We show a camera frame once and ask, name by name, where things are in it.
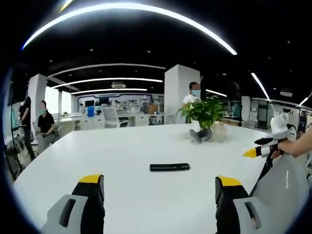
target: plant pot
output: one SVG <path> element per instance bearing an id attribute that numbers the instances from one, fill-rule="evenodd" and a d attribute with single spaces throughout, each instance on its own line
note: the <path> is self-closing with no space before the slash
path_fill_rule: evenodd
<path id="1" fill-rule="evenodd" d="M 202 142 L 202 141 L 208 141 L 213 132 L 210 128 L 207 128 L 205 130 L 201 130 L 199 132 L 195 132 L 194 129 L 190 130 L 190 135 L 195 139 L 197 142 Z"/>

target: potted plant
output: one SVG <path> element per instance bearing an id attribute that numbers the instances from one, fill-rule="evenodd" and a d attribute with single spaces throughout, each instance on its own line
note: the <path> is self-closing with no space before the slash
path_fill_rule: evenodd
<path id="1" fill-rule="evenodd" d="M 195 101 L 186 104 L 186 106 L 180 108 L 178 112 L 181 112 L 181 116 L 189 118 L 191 121 L 198 121 L 200 131 L 195 132 L 190 130 L 190 134 L 197 141 L 207 141 L 212 135 L 210 127 L 215 121 L 219 121 L 223 116 L 223 108 L 221 101 L 212 96 L 203 101 Z"/>

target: blue container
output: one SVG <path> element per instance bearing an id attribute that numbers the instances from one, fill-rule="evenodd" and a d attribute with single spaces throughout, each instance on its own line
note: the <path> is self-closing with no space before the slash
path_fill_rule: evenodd
<path id="1" fill-rule="evenodd" d="M 88 106 L 88 117 L 94 116 L 94 106 Z"/>

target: person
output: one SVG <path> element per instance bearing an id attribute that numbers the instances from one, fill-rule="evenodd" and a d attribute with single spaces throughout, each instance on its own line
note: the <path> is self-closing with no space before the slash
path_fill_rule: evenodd
<path id="1" fill-rule="evenodd" d="M 52 115 L 47 110 L 47 103 L 41 101 L 39 105 L 40 116 L 38 118 L 38 145 L 39 153 L 42 153 L 51 143 L 56 142 L 60 136 L 55 134 L 55 123 Z"/>
<path id="2" fill-rule="evenodd" d="M 19 107 L 19 117 L 22 124 L 22 129 L 24 133 L 24 142 L 26 149 L 29 153 L 30 159 L 34 160 L 35 154 L 33 151 L 33 147 L 31 145 L 31 126 L 30 126 L 30 106 L 31 106 L 31 99 L 26 94 L 26 99 L 23 101 Z"/>
<path id="3" fill-rule="evenodd" d="M 200 100 L 200 85 L 197 82 L 191 82 L 189 85 L 189 94 L 183 99 L 182 107 L 185 107 L 190 102 Z M 191 123 L 191 120 L 186 117 L 185 123 Z"/>
<path id="4" fill-rule="evenodd" d="M 288 139 L 283 140 L 278 144 L 278 149 L 291 154 L 294 157 L 298 157 L 304 153 L 312 151 L 312 128 L 309 128 L 307 132 L 296 141 L 290 141 Z M 280 155 L 280 151 L 275 151 L 271 158 L 274 159 Z"/>

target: black shirt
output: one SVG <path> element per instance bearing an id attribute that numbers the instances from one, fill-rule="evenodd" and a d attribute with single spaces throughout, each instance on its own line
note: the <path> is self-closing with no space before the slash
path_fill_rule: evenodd
<path id="1" fill-rule="evenodd" d="M 27 108 L 29 108 L 28 114 L 26 115 L 26 118 L 24 120 L 22 120 L 22 125 L 25 125 L 24 128 L 26 129 L 30 129 L 30 106 L 31 106 L 31 99 L 30 97 L 27 97 L 24 105 L 21 105 L 19 107 L 19 112 L 20 112 L 20 118 L 23 117 L 25 111 Z"/>
<path id="2" fill-rule="evenodd" d="M 47 133 L 52 124 L 54 124 L 54 119 L 49 112 L 45 115 L 45 117 L 43 117 L 43 115 L 39 116 L 38 127 L 40 127 L 42 133 Z"/>

